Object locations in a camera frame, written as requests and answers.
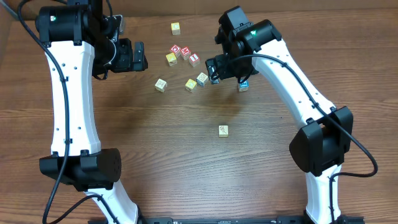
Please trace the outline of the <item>blue-topped wooden letter block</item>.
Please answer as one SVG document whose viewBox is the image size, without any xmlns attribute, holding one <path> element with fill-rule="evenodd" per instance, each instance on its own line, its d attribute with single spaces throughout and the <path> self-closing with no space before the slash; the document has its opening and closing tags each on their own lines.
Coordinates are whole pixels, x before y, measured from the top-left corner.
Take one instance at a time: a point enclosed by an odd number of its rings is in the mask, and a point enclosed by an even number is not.
<svg viewBox="0 0 398 224">
<path fill-rule="evenodd" d="M 238 90 L 239 91 L 247 91 L 248 88 L 249 88 L 249 83 L 248 83 L 247 80 L 238 84 Z"/>
</svg>

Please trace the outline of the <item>wooden block letter E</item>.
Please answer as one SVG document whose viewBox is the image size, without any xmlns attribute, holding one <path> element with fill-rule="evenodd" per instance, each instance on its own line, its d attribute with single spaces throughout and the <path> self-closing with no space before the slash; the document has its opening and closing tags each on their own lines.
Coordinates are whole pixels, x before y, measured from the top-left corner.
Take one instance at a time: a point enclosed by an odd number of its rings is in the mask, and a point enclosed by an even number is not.
<svg viewBox="0 0 398 224">
<path fill-rule="evenodd" d="M 206 75 L 205 73 L 201 72 L 198 76 L 197 76 L 197 83 L 200 86 L 205 86 L 206 83 L 208 82 L 208 75 Z"/>
</svg>

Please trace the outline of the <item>green-sided wooden picture block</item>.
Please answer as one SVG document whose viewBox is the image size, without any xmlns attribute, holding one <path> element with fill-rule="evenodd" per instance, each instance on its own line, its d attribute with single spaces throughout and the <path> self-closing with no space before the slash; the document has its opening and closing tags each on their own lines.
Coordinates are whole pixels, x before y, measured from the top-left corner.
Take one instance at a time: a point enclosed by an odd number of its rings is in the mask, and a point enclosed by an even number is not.
<svg viewBox="0 0 398 224">
<path fill-rule="evenodd" d="M 220 138 L 227 138 L 229 136 L 229 127 L 228 125 L 219 125 L 218 127 L 218 135 Z"/>
</svg>

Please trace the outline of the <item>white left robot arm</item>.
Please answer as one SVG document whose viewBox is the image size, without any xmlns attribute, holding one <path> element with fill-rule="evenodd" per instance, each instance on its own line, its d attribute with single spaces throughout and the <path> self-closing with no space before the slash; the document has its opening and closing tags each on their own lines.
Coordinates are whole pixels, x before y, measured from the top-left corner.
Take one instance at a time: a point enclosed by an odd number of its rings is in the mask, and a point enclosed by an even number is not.
<svg viewBox="0 0 398 224">
<path fill-rule="evenodd" d="M 102 1 L 41 8 L 35 26 L 52 78 L 54 131 L 41 173 L 92 199 L 106 223 L 144 223 L 121 176 L 118 149 L 104 149 L 96 131 L 93 79 L 148 67 L 142 42 L 120 38 L 123 18 L 103 14 Z"/>
</svg>

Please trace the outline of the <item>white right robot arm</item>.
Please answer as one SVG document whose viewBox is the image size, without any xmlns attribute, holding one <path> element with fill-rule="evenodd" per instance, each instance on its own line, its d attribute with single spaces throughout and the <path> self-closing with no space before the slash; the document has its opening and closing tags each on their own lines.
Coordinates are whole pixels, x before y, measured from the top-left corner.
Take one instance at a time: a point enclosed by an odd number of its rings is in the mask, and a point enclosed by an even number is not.
<svg viewBox="0 0 398 224">
<path fill-rule="evenodd" d="M 223 53 L 206 61 L 212 83 L 236 77 L 239 83 L 260 73 L 292 114 L 298 132 L 289 144 L 305 173 L 305 223 L 347 223 L 338 206 L 338 176 L 349 151 L 353 115 L 325 98 L 291 56 L 281 33 L 269 20 L 254 24 L 240 6 L 224 12 L 215 42 Z"/>
</svg>

